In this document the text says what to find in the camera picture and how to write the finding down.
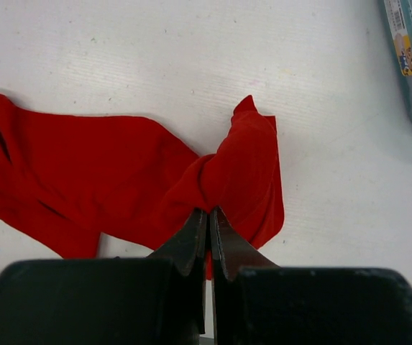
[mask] table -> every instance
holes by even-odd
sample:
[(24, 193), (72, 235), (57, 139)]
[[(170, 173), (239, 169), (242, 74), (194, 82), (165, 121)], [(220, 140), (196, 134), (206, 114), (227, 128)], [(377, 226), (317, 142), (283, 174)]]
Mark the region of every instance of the table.
[[(412, 125), (375, 0), (0, 0), (0, 92), (61, 114), (142, 114), (214, 152), (247, 94), (278, 119), (285, 266), (412, 283)], [(145, 255), (105, 236), (101, 256)], [(0, 271), (58, 257), (0, 221)], [(207, 316), (211, 334), (211, 299)]]

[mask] red sock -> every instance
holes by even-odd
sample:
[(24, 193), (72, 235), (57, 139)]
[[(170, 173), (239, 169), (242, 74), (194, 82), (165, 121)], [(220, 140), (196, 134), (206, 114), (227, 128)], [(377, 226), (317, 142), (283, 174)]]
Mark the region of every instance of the red sock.
[(157, 249), (214, 206), (257, 248), (283, 225), (275, 118), (252, 97), (198, 157), (144, 117), (41, 114), (0, 95), (0, 219), (62, 257), (95, 257), (101, 232)]

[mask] red cloth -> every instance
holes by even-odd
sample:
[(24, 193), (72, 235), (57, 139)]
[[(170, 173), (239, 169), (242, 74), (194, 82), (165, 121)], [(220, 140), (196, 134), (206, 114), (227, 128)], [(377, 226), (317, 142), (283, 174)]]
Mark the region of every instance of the red cloth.
[(199, 157), (144, 117), (41, 114), (0, 94), (0, 219), (60, 256), (95, 257), (101, 232), (157, 249), (217, 205), (257, 248), (283, 225), (275, 118), (251, 96)]

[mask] white table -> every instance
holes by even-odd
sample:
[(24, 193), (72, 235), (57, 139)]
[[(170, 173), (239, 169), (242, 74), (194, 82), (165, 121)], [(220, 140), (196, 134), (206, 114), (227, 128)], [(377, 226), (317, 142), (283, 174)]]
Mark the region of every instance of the white table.
[[(278, 117), (286, 210), (262, 252), (412, 284), (412, 126), (385, 38), (375, 0), (0, 0), (0, 91), (38, 111), (144, 114), (201, 154), (251, 93)], [(57, 255), (0, 221), (0, 271), (38, 257)]]

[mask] label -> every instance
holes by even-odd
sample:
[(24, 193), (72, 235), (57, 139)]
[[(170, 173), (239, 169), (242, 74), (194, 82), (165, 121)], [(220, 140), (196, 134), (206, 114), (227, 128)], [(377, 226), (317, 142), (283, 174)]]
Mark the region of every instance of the label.
[(412, 47), (402, 13), (402, 4), (400, 0), (384, 0), (384, 2), (400, 71), (403, 75), (410, 76), (412, 75)]

